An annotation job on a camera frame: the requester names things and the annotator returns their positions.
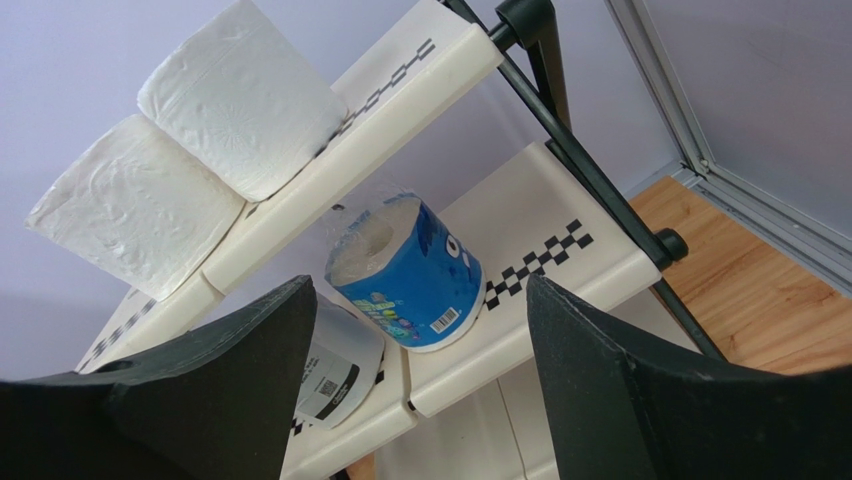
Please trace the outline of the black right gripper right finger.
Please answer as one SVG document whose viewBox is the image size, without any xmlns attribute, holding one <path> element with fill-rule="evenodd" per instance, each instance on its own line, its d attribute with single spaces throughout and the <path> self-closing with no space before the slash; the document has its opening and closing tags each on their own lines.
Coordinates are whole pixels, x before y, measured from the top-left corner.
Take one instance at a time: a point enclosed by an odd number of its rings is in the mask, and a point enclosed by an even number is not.
<svg viewBox="0 0 852 480">
<path fill-rule="evenodd" d="M 532 276 L 527 319 L 563 479 L 847 479 L 851 370 L 713 359 Z"/>
</svg>

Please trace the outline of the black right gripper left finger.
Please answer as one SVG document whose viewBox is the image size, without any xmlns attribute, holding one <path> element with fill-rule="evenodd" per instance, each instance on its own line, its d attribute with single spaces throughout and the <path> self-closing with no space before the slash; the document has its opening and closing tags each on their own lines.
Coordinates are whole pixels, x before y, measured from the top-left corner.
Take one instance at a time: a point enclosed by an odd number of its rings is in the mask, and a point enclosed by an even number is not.
<svg viewBox="0 0 852 480">
<path fill-rule="evenodd" d="M 276 479 L 318 299 L 297 276 L 161 345 L 3 382 L 5 479 Z"/>
</svg>

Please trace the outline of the white plastic-wrapped paper roll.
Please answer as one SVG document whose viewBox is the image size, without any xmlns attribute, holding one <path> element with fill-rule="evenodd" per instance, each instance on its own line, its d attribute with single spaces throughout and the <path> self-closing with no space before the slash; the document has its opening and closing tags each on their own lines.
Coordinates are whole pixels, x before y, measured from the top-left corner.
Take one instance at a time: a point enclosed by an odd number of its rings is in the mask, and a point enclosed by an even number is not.
<svg viewBox="0 0 852 480">
<path fill-rule="evenodd" d="M 324 429 L 343 422 L 373 388 L 384 350 L 381 333 L 319 295 L 295 417 Z"/>
</svg>

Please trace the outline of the plain white paper roll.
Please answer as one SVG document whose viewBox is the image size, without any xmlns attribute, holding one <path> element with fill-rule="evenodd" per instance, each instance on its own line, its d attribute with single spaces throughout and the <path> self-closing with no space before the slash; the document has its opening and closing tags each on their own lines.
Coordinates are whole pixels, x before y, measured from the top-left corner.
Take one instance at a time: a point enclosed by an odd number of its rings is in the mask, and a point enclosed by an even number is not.
<svg viewBox="0 0 852 480">
<path fill-rule="evenodd" d="M 215 249 L 244 205 L 196 157 L 135 114 L 69 166 L 25 225 L 162 301 Z"/>
</svg>

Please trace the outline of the blue-wrapped paper roll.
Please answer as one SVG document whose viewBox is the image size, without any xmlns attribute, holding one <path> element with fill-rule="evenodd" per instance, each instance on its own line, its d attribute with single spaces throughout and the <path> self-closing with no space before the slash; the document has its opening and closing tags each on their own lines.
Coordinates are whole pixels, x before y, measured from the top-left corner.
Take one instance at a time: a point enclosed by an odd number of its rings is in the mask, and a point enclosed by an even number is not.
<svg viewBox="0 0 852 480">
<path fill-rule="evenodd" d="M 486 290 L 480 261 L 409 192 L 375 204 L 343 228 L 325 279 L 414 353 L 440 350 L 464 336 Z"/>
</svg>

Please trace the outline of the white embossed paper roll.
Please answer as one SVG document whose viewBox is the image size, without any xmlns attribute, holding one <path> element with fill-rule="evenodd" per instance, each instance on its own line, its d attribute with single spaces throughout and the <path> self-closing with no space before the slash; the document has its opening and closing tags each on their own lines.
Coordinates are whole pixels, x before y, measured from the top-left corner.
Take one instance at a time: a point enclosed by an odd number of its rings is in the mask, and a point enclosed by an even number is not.
<svg viewBox="0 0 852 480">
<path fill-rule="evenodd" d="M 251 1 L 218 14 L 137 94 L 140 110 L 250 202 L 292 180 L 347 107 Z"/>
</svg>

